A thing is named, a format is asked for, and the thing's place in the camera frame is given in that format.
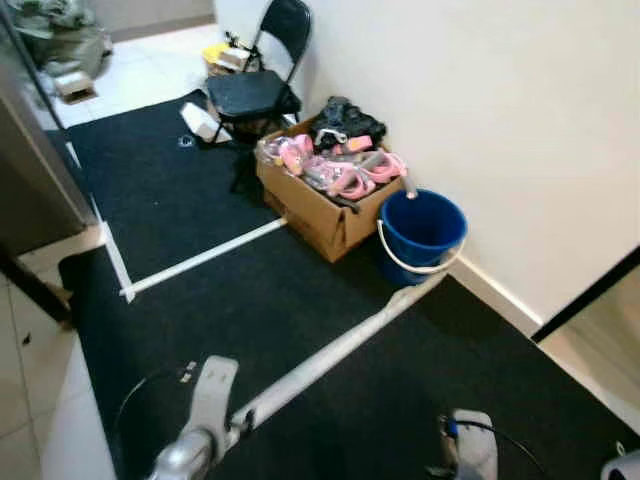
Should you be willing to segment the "pink roller skate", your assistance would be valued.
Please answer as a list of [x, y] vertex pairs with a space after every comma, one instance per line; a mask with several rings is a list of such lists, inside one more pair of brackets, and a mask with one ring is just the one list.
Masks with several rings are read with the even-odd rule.
[[407, 165], [396, 154], [375, 150], [320, 161], [314, 166], [321, 191], [330, 197], [360, 200], [379, 186], [408, 175]]
[[314, 141], [310, 134], [276, 138], [276, 163], [284, 166], [293, 177], [301, 177], [314, 164]]

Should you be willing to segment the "black roller skate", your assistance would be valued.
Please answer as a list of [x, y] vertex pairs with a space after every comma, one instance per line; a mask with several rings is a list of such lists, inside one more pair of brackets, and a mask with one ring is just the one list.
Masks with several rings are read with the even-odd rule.
[[388, 133], [387, 124], [353, 105], [344, 96], [330, 96], [312, 119], [308, 132], [316, 148], [334, 148], [349, 140], [367, 136], [379, 145]]

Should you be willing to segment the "long white floor strip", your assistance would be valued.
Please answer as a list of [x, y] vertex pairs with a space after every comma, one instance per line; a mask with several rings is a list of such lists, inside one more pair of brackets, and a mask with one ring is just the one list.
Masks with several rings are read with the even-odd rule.
[[259, 429], [262, 422], [269, 420], [280, 408], [291, 403], [294, 398], [333, 370], [344, 358], [352, 355], [358, 347], [374, 338], [381, 329], [396, 320], [408, 308], [416, 305], [426, 293], [442, 283], [445, 278], [448, 278], [448, 273], [436, 273], [430, 275], [422, 284], [398, 289], [381, 310], [366, 317], [361, 323], [352, 326], [346, 333], [339, 335], [314, 355], [306, 358], [302, 364], [294, 367], [287, 375], [276, 380], [268, 389], [234, 413], [230, 417], [232, 431], [243, 436], [252, 430]]

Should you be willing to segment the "cardboard box of skates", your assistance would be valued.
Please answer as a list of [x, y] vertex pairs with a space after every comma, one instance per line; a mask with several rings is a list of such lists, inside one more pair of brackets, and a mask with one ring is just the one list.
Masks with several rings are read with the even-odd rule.
[[378, 233], [381, 204], [389, 195], [402, 191], [406, 183], [403, 177], [394, 179], [360, 200], [330, 197], [321, 191], [314, 166], [323, 160], [361, 152], [334, 154], [330, 148], [315, 146], [314, 164], [301, 177], [288, 173], [284, 166], [276, 163], [275, 140], [282, 136], [310, 134], [308, 128], [314, 118], [311, 116], [283, 131], [268, 134], [257, 142], [255, 156], [259, 164], [255, 166], [255, 173], [265, 188], [266, 204], [282, 215], [288, 227], [300, 234], [303, 241], [314, 247], [326, 261], [334, 262]]

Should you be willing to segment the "black floor mat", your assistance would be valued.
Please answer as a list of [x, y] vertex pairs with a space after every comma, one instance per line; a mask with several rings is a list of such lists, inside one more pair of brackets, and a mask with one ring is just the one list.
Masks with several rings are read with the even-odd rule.
[[[142, 479], [186, 422], [178, 372], [239, 364], [230, 407], [381, 310], [393, 285], [362, 247], [330, 264], [275, 232], [120, 297], [108, 251], [60, 264], [116, 474]], [[440, 416], [488, 413], [500, 480], [599, 480], [639, 435], [515, 326], [448, 279], [280, 408], [212, 470], [221, 480], [433, 480]]]
[[180, 110], [206, 100], [193, 90], [68, 129], [84, 188], [133, 284], [276, 220], [250, 147], [207, 146], [189, 131]]

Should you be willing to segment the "black folding chair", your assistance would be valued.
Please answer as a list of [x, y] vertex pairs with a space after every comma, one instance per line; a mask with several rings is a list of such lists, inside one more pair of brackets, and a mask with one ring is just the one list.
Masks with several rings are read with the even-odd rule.
[[[234, 133], [233, 125], [256, 120], [275, 120], [285, 114], [300, 113], [302, 102], [291, 82], [305, 58], [314, 28], [314, 14], [303, 0], [271, 0], [250, 45], [247, 65], [257, 70], [242, 70], [229, 76], [207, 79], [207, 100], [218, 115], [214, 138], [221, 133]], [[265, 56], [259, 45], [262, 37], [271, 35], [283, 46], [291, 60], [287, 76], [265, 67]]]

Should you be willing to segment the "small white box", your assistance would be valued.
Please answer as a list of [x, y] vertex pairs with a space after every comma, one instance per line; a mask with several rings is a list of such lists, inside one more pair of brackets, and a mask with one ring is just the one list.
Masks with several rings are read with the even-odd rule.
[[216, 145], [216, 143], [228, 141], [227, 132], [218, 119], [214, 115], [211, 115], [209, 111], [198, 108], [192, 102], [186, 102], [180, 108], [180, 116], [182, 116], [183, 122], [187, 124], [189, 132], [193, 136], [200, 138], [205, 143], [210, 145]]

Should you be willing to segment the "yellow container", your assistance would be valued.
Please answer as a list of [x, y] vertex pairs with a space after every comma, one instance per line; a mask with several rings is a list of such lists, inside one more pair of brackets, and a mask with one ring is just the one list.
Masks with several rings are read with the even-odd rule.
[[228, 44], [216, 44], [202, 50], [206, 72], [209, 76], [229, 76], [242, 72], [250, 60], [250, 50]]

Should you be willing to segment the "small open cardboard box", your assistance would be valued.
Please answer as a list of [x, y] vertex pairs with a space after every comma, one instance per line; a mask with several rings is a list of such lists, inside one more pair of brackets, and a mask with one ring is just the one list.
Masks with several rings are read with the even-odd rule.
[[97, 96], [93, 78], [83, 72], [72, 72], [52, 79], [56, 93], [61, 101], [76, 104]]

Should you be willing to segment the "grey green bag pile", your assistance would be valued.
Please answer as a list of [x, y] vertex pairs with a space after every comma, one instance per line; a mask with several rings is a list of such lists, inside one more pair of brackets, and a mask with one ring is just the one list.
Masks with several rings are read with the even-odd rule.
[[46, 76], [99, 76], [108, 32], [84, 0], [4, 0], [15, 32]]

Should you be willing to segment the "grey metal door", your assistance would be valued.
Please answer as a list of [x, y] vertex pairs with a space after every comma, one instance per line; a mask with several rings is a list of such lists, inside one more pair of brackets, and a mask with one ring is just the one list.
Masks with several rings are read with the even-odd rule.
[[99, 223], [15, 9], [0, 0], [0, 247], [28, 253]]

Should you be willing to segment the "black frame bar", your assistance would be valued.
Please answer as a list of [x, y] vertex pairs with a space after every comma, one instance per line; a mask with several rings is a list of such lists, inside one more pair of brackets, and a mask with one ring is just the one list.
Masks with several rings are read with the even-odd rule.
[[76, 321], [70, 308], [70, 298], [73, 293], [38, 278], [3, 243], [0, 243], [0, 273], [10, 283], [17, 285], [19, 291], [35, 302], [35, 305], [49, 315], [60, 328], [67, 330], [76, 328]]
[[540, 344], [544, 339], [547, 339], [549, 335], [552, 335], [561, 329], [562, 326], [570, 323], [571, 320], [579, 316], [586, 307], [594, 305], [604, 293], [611, 291], [614, 285], [621, 282], [626, 275], [630, 274], [632, 270], [640, 264], [640, 247], [637, 246], [635, 250], [627, 253], [625, 257], [622, 257], [611, 270], [600, 276], [598, 280], [595, 280], [585, 292], [582, 292], [579, 297], [564, 306], [557, 315], [554, 315], [547, 324], [540, 326], [534, 334], [531, 335], [531, 340], [535, 344]]

